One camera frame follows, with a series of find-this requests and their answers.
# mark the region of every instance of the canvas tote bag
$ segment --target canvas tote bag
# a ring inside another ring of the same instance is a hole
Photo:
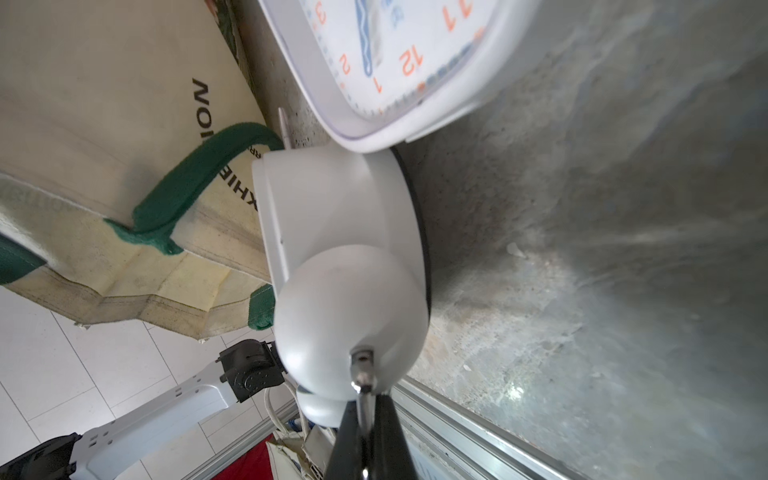
[[[0,283],[196,339],[273,307],[250,163],[282,144],[206,3],[0,3]]]

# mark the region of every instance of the white cable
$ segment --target white cable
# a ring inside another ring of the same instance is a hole
[[[310,436],[310,423],[307,422],[306,417],[304,416],[304,413],[301,411],[301,405],[299,405],[299,397],[296,396],[296,387],[293,386],[293,384],[288,380],[285,373],[283,374],[283,378],[285,379],[284,385],[286,388],[288,388],[288,391],[293,396],[293,399],[296,401],[296,407],[299,409],[299,419],[301,420],[301,435],[306,440],[306,437]]]
[[[272,408],[272,401],[270,400],[270,389],[264,389],[264,408],[266,409],[267,415],[270,416],[272,423],[275,424],[275,427],[277,427],[277,429],[280,430],[282,433],[285,433],[286,435],[288,435],[288,429],[277,418],[277,414],[275,414],[275,409]]]

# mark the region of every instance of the tile grout line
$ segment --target tile grout line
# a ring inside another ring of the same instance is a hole
[[[161,379],[157,380],[157,381],[156,381],[155,383],[153,383],[152,385],[150,385],[150,386],[148,386],[148,387],[145,387],[145,388],[143,388],[143,389],[139,390],[139,391],[138,391],[138,392],[136,392],[135,394],[133,394],[133,395],[129,396],[128,398],[126,398],[125,400],[121,400],[119,403],[116,403],[114,406],[118,407],[118,406],[122,405],[123,403],[126,403],[128,400],[130,400],[130,399],[134,398],[136,395],[138,395],[138,394],[140,394],[140,393],[142,393],[142,392],[145,392],[145,391],[147,391],[147,390],[151,389],[152,387],[154,387],[154,386],[155,386],[155,385],[157,385],[158,383],[162,382],[163,380],[165,380],[165,379],[166,379],[166,378],[168,378],[169,376],[170,376],[171,378],[173,378],[173,377],[172,377],[172,375],[170,374],[170,370],[169,370],[169,373],[168,373],[168,375],[166,375],[166,376],[164,376],[163,378],[161,378]]]
[[[109,410],[109,412],[112,414],[112,419],[113,420],[116,419],[117,417],[114,416],[114,412],[112,412],[112,408],[107,403],[107,399],[104,398],[104,394],[101,393],[101,390],[98,389],[98,385],[96,385],[96,382],[94,382],[94,378],[91,376],[91,373],[88,371],[88,368],[83,363],[83,359],[80,358],[80,355],[78,354],[78,351],[74,349],[74,345],[72,345],[72,342],[69,341],[69,337],[67,336],[66,333],[64,333],[64,329],[61,328],[61,324],[59,324],[58,320],[56,319],[56,315],[54,315],[53,312],[51,312],[51,316],[53,317],[53,321],[56,322],[56,325],[58,326],[58,329],[61,330],[61,334],[64,336],[64,338],[67,339],[67,343],[69,343],[69,348],[71,348],[72,351],[74,352],[74,356],[76,356],[78,358],[78,361],[80,362],[80,365],[83,365],[83,370],[85,370],[85,372],[88,374],[88,378],[91,379],[91,383],[94,384],[94,388],[96,389],[96,391],[98,392],[99,396],[101,397],[101,400],[104,401],[104,404],[107,406],[107,410]]]
[[[250,331],[250,332],[263,332],[264,330],[254,330],[254,329],[251,329],[251,331]],[[231,342],[224,342],[224,346],[226,346],[227,348],[230,348],[232,345],[234,345],[235,343],[237,343],[237,340],[239,340],[239,339],[243,338],[245,335],[248,335],[250,332],[245,332],[243,335],[240,335],[240,336],[238,336],[236,339],[232,340]],[[269,333],[267,333],[267,334],[264,336],[264,338],[267,338],[268,336],[272,335],[273,333],[274,333],[274,332],[269,332]]]
[[[152,475],[149,474],[149,470],[147,470],[147,466],[144,464],[144,460],[139,459],[139,463],[141,463],[141,466],[144,467],[144,471],[147,473],[147,477],[149,477],[149,480],[154,480],[152,478]]]
[[[160,351],[160,347],[159,347],[159,346],[157,346],[157,342],[155,342],[155,341],[154,341],[154,337],[152,336],[152,333],[150,333],[150,331],[149,331],[149,330],[147,330],[147,335],[149,335],[149,338],[150,338],[150,340],[152,340],[152,343],[154,344],[154,348],[156,348],[156,349],[157,349],[157,353],[160,353],[160,358],[162,358],[162,359],[163,359],[163,363],[165,363],[165,368],[167,368],[167,369],[168,369],[168,373],[170,373],[170,377],[171,377],[172,379],[174,379],[174,382],[176,382],[176,385],[178,385],[178,384],[179,384],[179,381],[178,381],[178,380],[176,380],[176,376],[174,375],[174,373],[173,373],[173,372],[171,372],[171,370],[170,370],[170,367],[168,366],[168,362],[166,362],[166,361],[165,361],[165,356],[164,356],[164,355],[163,355],[163,353]]]
[[[66,399],[65,401],[63,401],[63,402],[59,403],[59,404],[58,404],[58,405],[56,405],[56,406],[52,406],[50,409],[48,409],[48,410],[45,410],[43,413],[38,413],[38,414],[37,414],[37,415],[35,415],[34,417],[30,418],[30,419],[29,419],[27,422],[31,422],[32,420],[34,420],[34,419],[38,418],[39,416],[45,415],[46,413],[50,412],[51,410],[53,410],[53,409],[57,409],[58,407],[60,407],[60,406],[64,405],[66,402],[69,402],[70,400],[74,400],[74,399],[76,399],[76,398],[77,398],[77,397],[79,397],[80,395],[85,395],[86,393],[90,392],[91,390],[93,390],[93,389],[95,389],[95,388],[96,388],[96,385],[92,386],[90,389],[88,389],[88,390],[86,390],[86,391],[84,391],[84,392],[80,392],[80,393],[78,393],[77,395],[73,396],[73,397],[72,397],[72,398],[70,398],[70,399]]]
[[[16,408],[16,411],[18,412],[19,415],[22,416],[22,420],[24,420],[24,422],[27,424],[27,428],[29,429],[30,432],[32,432],[32,435],[35,436],[35,440],[38,441],[38,445],[40,445],[42,442],[38,438],[38,434],[35,433],[35,430],[32,429],[32,425],[29,425],[29,421],[26,418],[24,418],[24,414],[22,413],[21,410],[18,409],[18,405],[16,405],[16,401],[11,397],[11,394],[8,393],[8,390],[5,388],[5,386],[2,384],[2,382],[0,382],[0,387],[2,387],[3,392],[5,392],[5,394],[8,396],[8,399],[11,400],[11,403]]]
[[[261,389],[261,390],[264,392],[264,395],[266,395],[266,390],[267,389]],[[253,400],[253,406],[256,407],[256,411],[259,413],[259,417],[261,417],[262,420],[264,420],[265,418],[269,417],[268,415],[267,415],[267,417],[264,416],[264,412],[261,411],[261,409],[259,408],[259,404],[256,403],[256,396],[255,395],[251,396],[250,399]]]
[[[205,434],[205,430],[203,430],[203,426],[200,424],[200,422],[197,423],[197,427],[200,429],[200,431],[203,433],[203,437],[205,437],[205,441],[208,442],[208,446],[210,447],[210,450],[216,455],[216,449],[214,449],[214,445],[210,442],[208,439],[208,435]]]

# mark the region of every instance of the white tile floor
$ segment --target white tile floor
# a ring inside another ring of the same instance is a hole
[[[111,421],[200,371],[246,338],[244,328],[196,342],[139,320],[82,329],[0,288],[0,465],[59,435]],[[293,401],[270,390],[275,408]],[[119,480],[178,480],[265,419],[263,393],[212,415],[132,465]]]

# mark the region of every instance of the orange number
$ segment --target orange number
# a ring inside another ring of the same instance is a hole
[[[321,25],[325,25],[326,24],[326,20],[327,20],[327,15],[323,11],[323,3],[322,2],[317,2],[317,5],[315,5],[315,13],[317,14],[317,19],[320,20],[320,24]]]
[[[420,67],[422,66],[422,62],[424,61],[424,56],[422,55],[419,57],[419,53],[416,51],[416,46],[411,45],[411,49],[413,50],[413,58],[416,59],[416,64]]]
[[[465,0],[458,0],[458,6],[462,10],[464,18],[469,18],[469,14],[472,13],[472,3],[469,2],[469,5],[467,5]]]
[[[456,19],[451,18],[451,14],[448,13],[448,7],[442,8],[442,17],[445,19],[445,26],[448,27],[448,31],[453,31],[456,26]]]
[[[408,77],[416,69],[416,65],[420,66],[422,64],[424,57],[419,56],[415,45],[411,45],[410,50],[406,50],[405,53],[400,55],[400,60],[405,60],[402,64],[402,73]]]
[[[344,72],[344,75],[348,75],[349,71],[352,69],[349,67],[349,64],[346,62],[346,53],[341,56],[339,61],[341,62],[341,70]]]
[[[411,51],[406,50],[404,54],[400,55],[400,60],[402,60],[403,58],[406,60],[406,62],[402,64],[402,73],[405,74],[405,76],[407,77],[408,75],[413,73],[413,71],[415,70],[415,67],[413,66],[413,62],[411,62]]]

